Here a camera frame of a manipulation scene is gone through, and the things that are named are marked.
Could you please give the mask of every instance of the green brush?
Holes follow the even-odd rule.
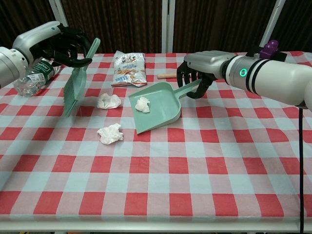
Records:
[[[86,56],[86,58],[93,58],[98,49],[101,40],[95,38],[93,44]],[[74,68],[64,87],[64,113],[63,115],[69,117],[77,102],[81,100],[84,88],[86,86],[87,73],[85,67]]]

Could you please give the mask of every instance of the green indicator light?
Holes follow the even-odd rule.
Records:
[[[239,74],[241,77],[245,77],[247,75],[247,69],[243,68],[242,70],[240,70]]]

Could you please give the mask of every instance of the bottle label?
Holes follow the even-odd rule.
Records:
[[[44,78],[44,75],[42,73],[28,75],[28,77],[31,79],[31,81],[33,83],[36,83],[36,82],[46,82],[45,78]]]
[[[47,61],[41,60],[33,69],[38,72],[38,74],[28,75],[33,82],[44,81],[44,84],[46,84],[54,76],[54,68]]]

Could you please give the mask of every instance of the brush bristles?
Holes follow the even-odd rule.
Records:
[[[75,99],[74,82],[70,77],[64,87],[64,115],[69,117],[78,100]]]

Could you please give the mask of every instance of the dustpan handle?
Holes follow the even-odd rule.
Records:
[[[199,85],[200,82],[201,82],[201,79],[198,79],[198,80],[193,81],[187,85],[182,86],[181,88],[174,90],[175,96],[177,98],[182,98],[182,97],[186,96],[186,94],[188,92],[191,92],[195,86]]]
[[[94,54],[96,53],[96,51],[98,50],[98,47],[99,47],[99,44],[101,43],[101,40],[99,38],[95,38],[91,47],[90,47],[90,50],[88,51],[87,55],[86,55],[86,59],[89,58],[89,59],[92,59]],[[83,70],[87,70],[89,65],[87,66],[84,66],[83,67]]]

